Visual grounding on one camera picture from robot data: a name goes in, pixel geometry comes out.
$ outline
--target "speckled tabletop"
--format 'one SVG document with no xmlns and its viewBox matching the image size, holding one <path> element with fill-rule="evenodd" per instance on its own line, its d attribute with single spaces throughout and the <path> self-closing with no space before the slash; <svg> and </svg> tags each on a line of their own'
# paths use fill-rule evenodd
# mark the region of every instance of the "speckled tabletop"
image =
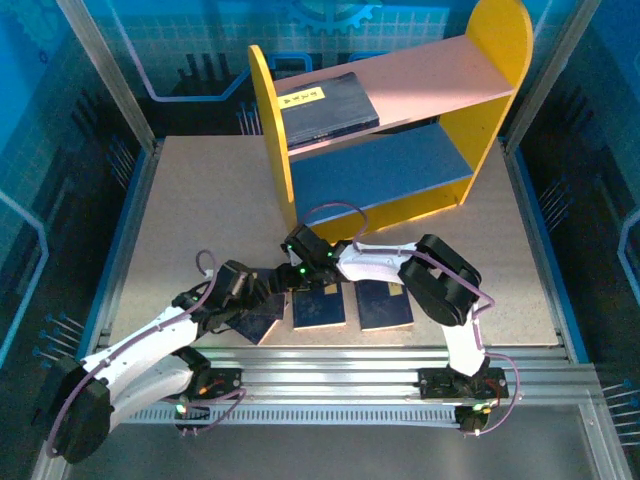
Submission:
<svg viewBox="0 0 640 480">
<path fill-rule="evenodd" d="M 363 237 L 402 244 L 425 233 L 440 236 L 482 274 L 497 302 L 482 317 L 488 345 L 555 345 L 557 337 L 502 153 L 492 148 L 474 189 L 460 207 Z M 168 137 L 155 174 L 111 342 L 142 327 L 176 294 L 201 281 L 194 256 L 211 249 L 218 260 L 271 268 L 286 261 L 287 234 L 262 137 Z M 414 323 L 362 332 L 353 285 L 344 286 L 346 325 L 293 330 L 292 309 L 262 345 L 441 346 L 444 336 L 413 299 Z M 201 338 L 201 346 L 251 345 L 230 331 Z"/>
</svg>

